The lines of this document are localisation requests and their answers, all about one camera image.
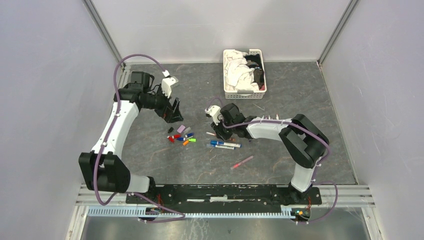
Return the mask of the blue capped thick marker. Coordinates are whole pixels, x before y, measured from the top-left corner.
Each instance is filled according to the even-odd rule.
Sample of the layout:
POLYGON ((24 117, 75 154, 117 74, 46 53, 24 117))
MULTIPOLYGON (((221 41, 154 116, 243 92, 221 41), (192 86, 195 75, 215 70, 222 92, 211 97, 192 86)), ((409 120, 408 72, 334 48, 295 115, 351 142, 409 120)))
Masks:
POLYGON ((219 141, 219 140, 211 140, 210 141, 211 145, 221 145, 221 146, 227 146, 227 147, 234 147, 234 148, 241 148, 242 145, 239 143, 230 143, 230 142, 224 142, 224 141, 219 141))

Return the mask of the clear blue ballpoint pen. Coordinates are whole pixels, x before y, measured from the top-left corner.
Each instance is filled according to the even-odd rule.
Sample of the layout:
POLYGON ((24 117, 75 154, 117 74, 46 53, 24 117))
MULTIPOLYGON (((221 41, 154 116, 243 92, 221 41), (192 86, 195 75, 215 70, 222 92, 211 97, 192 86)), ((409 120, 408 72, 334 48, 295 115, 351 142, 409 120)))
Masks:
POLYGON ((220 148, 220 149, 227 149, 227 150, 235 150, 235 147, 233 146, 226 146, 226 145, 215 145, 215 144, 206 144, 207 147, 209 148, 220 148))

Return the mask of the clear purple pen cap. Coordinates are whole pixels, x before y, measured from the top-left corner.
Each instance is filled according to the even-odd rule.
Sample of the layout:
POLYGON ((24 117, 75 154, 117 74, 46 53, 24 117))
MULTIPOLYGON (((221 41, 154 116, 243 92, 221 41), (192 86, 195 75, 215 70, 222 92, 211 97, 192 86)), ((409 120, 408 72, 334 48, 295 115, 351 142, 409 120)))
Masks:
POLYGON ((184 130, 184 134, 187 134, 187 133, 189 133, 191 131, 191 127, 187 127, 185 130, 184 130))

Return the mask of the pink gel pen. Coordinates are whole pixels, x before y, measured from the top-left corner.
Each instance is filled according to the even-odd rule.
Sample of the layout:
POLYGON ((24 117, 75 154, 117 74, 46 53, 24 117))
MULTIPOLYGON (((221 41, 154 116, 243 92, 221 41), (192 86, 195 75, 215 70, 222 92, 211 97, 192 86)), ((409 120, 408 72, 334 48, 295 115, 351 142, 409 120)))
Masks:
POLYGON ((244 160, 242 160, 242 161, 240 161, 240 162, 238 162, 238 163, 234 164, 233 166, 231 166, 231 167, 230 167, 230 169, 231 169, 231 170, 234 170, 234 169, 236 169, 236 168, 240 167, 241 165, 243 165, 243 164, 247 163, 248 161, 252 160, 253 158, 254 158, 254 156, 253 156, 253 155, 251 155, 251 156, 247 157, 246 159, 244 159, 244 160))

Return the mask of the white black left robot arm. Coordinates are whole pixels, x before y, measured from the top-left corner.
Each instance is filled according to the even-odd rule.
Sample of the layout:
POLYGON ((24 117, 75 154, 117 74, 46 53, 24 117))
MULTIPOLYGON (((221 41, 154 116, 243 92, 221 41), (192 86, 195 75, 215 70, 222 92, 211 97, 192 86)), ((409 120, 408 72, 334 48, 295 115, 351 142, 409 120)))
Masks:
POLYGON ((157 190, 151 186, 152 177, 131 173, 122 160, 124 143, 129 130, 142 109, 153 110, 166 123, 183 121, 179 98, 171 100, 179 80, 164 72, 160 84, 153 85, 154 76, 135 72, 135 76, 114 95, 109 120, 90 152, 83 152, 78 163, 89 190, 111 193, 138 192, 145 204, 153 203, 157 190))

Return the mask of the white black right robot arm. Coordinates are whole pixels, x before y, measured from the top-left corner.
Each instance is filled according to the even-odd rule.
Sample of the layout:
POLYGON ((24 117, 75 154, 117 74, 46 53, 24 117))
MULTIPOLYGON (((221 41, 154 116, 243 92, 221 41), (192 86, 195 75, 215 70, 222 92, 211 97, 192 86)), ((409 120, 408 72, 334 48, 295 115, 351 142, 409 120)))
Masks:
POLYGON ((302 204, 309 198, 316 168, 330 154, 330 141, 305 115, 288 119, 244 116, 237 105, 224 107, 211 105, 205 115, 212 119, 211 127, 218 139, 268 139, 281 142, 295 162, 294 174, 289 183, 289 199, 302 204))

